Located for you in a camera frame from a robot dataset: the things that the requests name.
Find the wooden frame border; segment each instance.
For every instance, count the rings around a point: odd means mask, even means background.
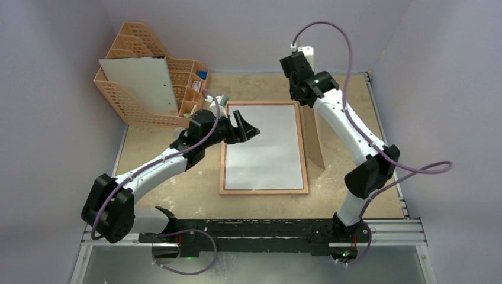
[[[225,172],[227,158],[227,144],[221,144],[221,162],[220,162],[220,195],[239,196],[239,195],[306,195],[308,194],[307,168],[305,163],[305,151],[303,145],[303,136],[301,131],[300,108],[298,103],[289,101],[229,101],[229,105],[293,105],[295,107],[295,117],[297,123],[298,149],[300,151],[301,176],[303,181],[302,189],[260,189],[260,190],[231,190],[225,189]]]

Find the blue object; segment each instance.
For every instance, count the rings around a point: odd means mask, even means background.
[[[205,80],[207,78],[207,71],[199,71],[197,74],[202,80]]]

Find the white canvas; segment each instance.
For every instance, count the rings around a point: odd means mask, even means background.
[[[227,145],[225,189],[302,189],[295,107],[229,105],[229,114],[234,110],[260,134],[245,143]]]

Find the black base bar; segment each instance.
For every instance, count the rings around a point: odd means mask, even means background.
[[[352,231],[337,230],[333,219],[177,219],[170,216],[164,234],[186,229],[206,231],[216,242],[218,252],[310,253],[351,259],[357,256],[354,240],[368,242],[361,223]],[[198,257],[201,251],[213,251],[211,241],[198,233],[183,233],[181,238],[159,238],[140,234],[141,243],[181,243],[180,257]],[[330,243],[347,243],[330,248]]]

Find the lavender wall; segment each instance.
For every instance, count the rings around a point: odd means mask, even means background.
[[[415,0],[374,69],[382,122],[403,163],[455,165],[403,183],[439,283],[502,275],[501,11],[495,0]]]
[[[102,0],[118,31],[124,21],[145,22],[175,57],[199,59],[219,72],[280,72],[295,34],[328,20],[351,36],[354,71],[371,70],[411,0]],[[330,27],[301,37],[316,49],[316,69],[345,71],[347,47]]]
[[[0,283],[70,280],[125,129],[92,83],[114,34],[99,0],[0,1]]]

